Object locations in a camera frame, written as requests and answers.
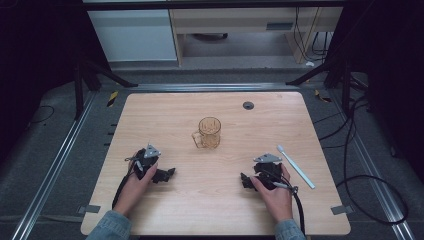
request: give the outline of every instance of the human hand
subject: human hand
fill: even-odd
[[[281,164],[281,170],[283,176],[290,182],[290,174],[283,164]],[[250,180],[265,202],[268,212],[277,222],[293,218],[290,190],[279,187],[268,190],[256,177],[250,177]]]
[[[135,173],[130,174],[121,193],[119,194],[118,201],[116,202],[113,210],[121,213],[125,217],[128,217],[129,213],[140,201],[144,192],[146,192],[147,186],[152,177],[155,175],[157,167],[158,163],[156,162],[149,168],[149,170],[147,170],[141,180],[137,178]]]

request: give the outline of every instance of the metal bracket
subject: metal bracket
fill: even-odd
[[[157,150],[155,147],[153,147],[153,145],[149,143],[147,144],[146,152],[144,153],[144,158],[156,157],[156,156],[160,156],[160,154],[161,154],[160,151]]]
[[[349,213],[355,212],[355,210],[353,210],[353,208],[351,206],[343,206],[343,205],[337,206],[337,207],[332,207],[331,211],[333,212],[334,215],[338,215],[338,214],[341,214],[341,213],[349,214]]]
[[[270,153],[266,153],[260,157],[253,159],[253,161],[258,163],[270,163],[270,162],[281,162],[282,159]]]
[[[87,212],[98,213],[99,211],[100,211],[100,206],[87,205],[87,206],[80,206],[77,210],[77,213],[79,214],[84,214]]]

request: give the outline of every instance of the gray carpet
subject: gray carpet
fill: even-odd
[[[296,79],[305,70],[273,70],[250,69],[239,70],[205,70],[205,71],[138,71],[117,72],[124,79],[135,83],[255,83],[255,82],[284,82]],[[314,90],[319,89],[322,97],[335,100],[340,95],[340,89],[325,89],[322,81],[325,74],[320,74],[309,83],[304,83],[296,91],[302,93],[312,121],[318,121],[328,116],[328,119],[315,123],[319,137],[325,136],[336,130],[343,119],[335,102],[324,102],[318,99]],[[124,90],[107,78],[102,77],[102,88],[96,93],[93,107],[79,133],[72,150],[67,157],[60,175],[52,189],[41,215],[75,216],[81,217],[77,209],[88,204],[94,190],[97,177],[100,173],[104,158],[114,131],[114,126],[119,120],[120,113],[125,104],[126,96],[131,93]],[[112,107],[107,107],[110,94],[119,90],[118,97]],[[354,92],[352,97],[361,96],[361,92]],[[35,196],[50,165],[58,153],[61,143],[73,124],[75,114],[75,99],[73,84],[66,84],[49,91],[40,105],[43,107],[34,116],[34,121],[48,118],[45,121],[31,124],[25,134],[8,158],[8,166],[2,169],[0,182],[0,222],[1,239],[9,239],[21,216],[32,198]],[[402,194],[410,209],[407,223],[416,239],[424,239],[424,188],[415,176],[408,162],[404,159],[394,158],[390,155],[390,146],[384,138],[373,114],[362,107],[356,111],[355,123],[356,136],[364,142],[369,155],[378,167],[384,179],[393,184]],[[321,142],[324,154],[328,161],[331,174],[336,183],[343,179],[343,147],[329,148],[344,143],[347,133],[345,128],[335,136]],[[358,154],[349,144],[347,153],[348,176],[364,174]],[[352,196],[369,213],[385,218],[384,210],[374,193],[369,180],[359,180],[349,184]],[[345,205],[352,205],[343,186],[338,188]],[[363,212],[353,206],[355,212],[348,215],[352,231],[346,236],[326,237],[315,236],[313,239],[398,239],[391,226],[383,225],[371,220]],[[80,233],[81,223],[63,221],[48,221],[40,219],[32,229],[29,239],[84,239]],[[246,239],[273,239],[269,237],[252,237]]]

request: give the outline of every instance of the measuring cup handle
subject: measuring cup handle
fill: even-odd
[[[203,148],[202,139],[200,138],[201,136],[202,135],[200,134],[199,130],[191,134],[191,137],[193,138],[193,141],[196,144],[197,148]]]

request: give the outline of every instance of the aluminum rail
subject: aluminum rail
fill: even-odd
[[[294,91],[298,86],[285,83],[216,83],[216,84],[140,84],[138,87],[124,88],[130,92],[241,92],[241,91]]]
[[[337,99],[336,101],[334,101],[337,109],[340,112],[343,112],[339,104],[339,101],[341,100],[332,91],[330,91],[330,94],[332,95],[333,99]],[[344,114],[342,114],[341,116],[343,121],[346,121],[346,116]],[[364,142],[359,136],[359,133],[356,133],[355,137],[353,138],[353,143],[354,149],[358,154],[358,158],[362,164],[362,167],[364,168],[365,173],[378,178],[382,178],[380,171],[375,166],[374,161],[372,160],[364,145]],[[381,207],[383,208],[387,218],[393,222],[402,219],[403,213],[398,204],[396,203],[396,200],[387,185],[382,182],[377,182],[375,180],[370,180],[370,183],[378,200],[380,201]],[[399,240],[415,239],[415,236],[406,221],[397,225],[393,225],[392,229]]]
[[[12,235],[12,240],[21,240],[28,238],[32,228],[34,227],[35,222],[40,216],[41,210],[43,209],[44,204],[46,203],[47,198],[49,197],[57,178],[59,177],[60,171],[62,170],[62,167],[66,162],[66,159],[81,130],[81,127],[85,122],[85,119],[91,109],[91,105],[95,96],[96,92],[89,92],[85,104],[85,110],[83,111],[79,120],[74,121],[74,123],[72,124],[72,127],[69,130],[65,140],[63,141],[63,144],[60,147],[59,152],[57,153],[43,182],[41,183],[40,188],[38,189],[24,216],[19,221],[15,232]]]

